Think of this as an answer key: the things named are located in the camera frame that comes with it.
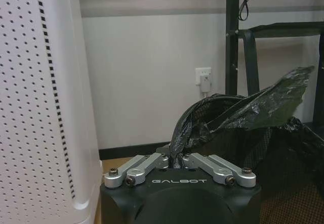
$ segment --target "black plastic bag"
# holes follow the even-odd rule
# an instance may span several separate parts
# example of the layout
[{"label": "black plastic bag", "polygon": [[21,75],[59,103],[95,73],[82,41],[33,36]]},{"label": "black plastic bag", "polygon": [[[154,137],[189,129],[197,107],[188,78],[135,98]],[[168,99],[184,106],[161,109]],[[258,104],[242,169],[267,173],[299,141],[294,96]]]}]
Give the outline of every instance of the black plastic bag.
[{"label": "black plastic bag", "polygon": [[297,68],[250,97],[214,95],[180,118],[173,167],[190,152],[250,167],[262,187],[260,223],[324,223],[324,140],[291,117],[312,67]]},{"label": "black plastic bag", "polygon": [[183,151],[210,142],[223,129],[252,130],[286,123],[302,102],[313,69],[297,68],[247,98],[213,95],[192,105],[179,119],[172,136],[173,166],[182,167]]}]

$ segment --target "black shelf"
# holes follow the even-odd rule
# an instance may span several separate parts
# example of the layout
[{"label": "black shelf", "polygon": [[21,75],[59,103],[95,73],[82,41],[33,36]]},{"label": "black shelf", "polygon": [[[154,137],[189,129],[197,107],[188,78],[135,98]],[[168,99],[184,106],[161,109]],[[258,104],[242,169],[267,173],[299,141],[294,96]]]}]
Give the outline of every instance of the black shelf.
[{"label": "black shelf", "polygon": [[324,33],[324,22],[273,23],[249,30],[255,38],[313,36]]}]

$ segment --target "black metal stand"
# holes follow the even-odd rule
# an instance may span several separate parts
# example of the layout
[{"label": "black metal stand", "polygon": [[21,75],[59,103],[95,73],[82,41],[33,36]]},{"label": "black metal stand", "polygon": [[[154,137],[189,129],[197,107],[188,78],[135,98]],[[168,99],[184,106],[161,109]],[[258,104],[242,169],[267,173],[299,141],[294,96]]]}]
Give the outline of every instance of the black metal stand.
[{"label": "black metal stand", "polygon": [[226,94],[237,94],[238,39],[244,42],[248,93],[260,90],[255,38],[321,35],[313,122],[310,126],[321,132],[324,128],[324,22],[274,23],[246,30],[238,28],[239,0],[226,0]]}]

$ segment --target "white power adapter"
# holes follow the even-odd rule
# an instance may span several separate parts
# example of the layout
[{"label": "white power adapter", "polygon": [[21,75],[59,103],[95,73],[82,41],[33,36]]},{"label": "white power adapter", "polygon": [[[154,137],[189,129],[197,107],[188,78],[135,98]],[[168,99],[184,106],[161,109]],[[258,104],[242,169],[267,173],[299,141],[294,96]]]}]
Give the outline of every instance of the white power adapter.
[{"label": "white power adapter", "polygon": [[207,93],[211,91],[211,76],[210,75],[201,75],[200,76],[200,91],[202,92],[204,98],[207,97]]}]

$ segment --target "bolt head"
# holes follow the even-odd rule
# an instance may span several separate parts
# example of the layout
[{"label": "bolt head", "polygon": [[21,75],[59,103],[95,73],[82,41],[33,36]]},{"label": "bolt head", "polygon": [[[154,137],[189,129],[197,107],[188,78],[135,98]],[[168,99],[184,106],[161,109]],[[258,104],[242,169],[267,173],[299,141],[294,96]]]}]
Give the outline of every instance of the bolt head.
[{"label": "bolt head", "polygon": [[252,173],[252,169],[250,169],[249,167],[244,167],[244,168],[242,168],[242,173],[249,175]]},{"label": "bolt head", "polygon": [[229,187],[233,187],[235,184],[235,178],[233,176],[228,176],[225,180],[225,184]]},{"label": "bolt head", "polygon": [[125,179],[125,183],[126,183],[126,185],[129,186],[129,187],[134,186],[134,184],[135,184],[135,179],[134,179],[134,177],[132,177],[132,176],[128,176],[128,177]]},{"label": "bolt head", "polygon": [[116,175],[118,175],[118,169],[117,168],[111,168],[110,170],[109,170],[109,176],[116,176]]}]

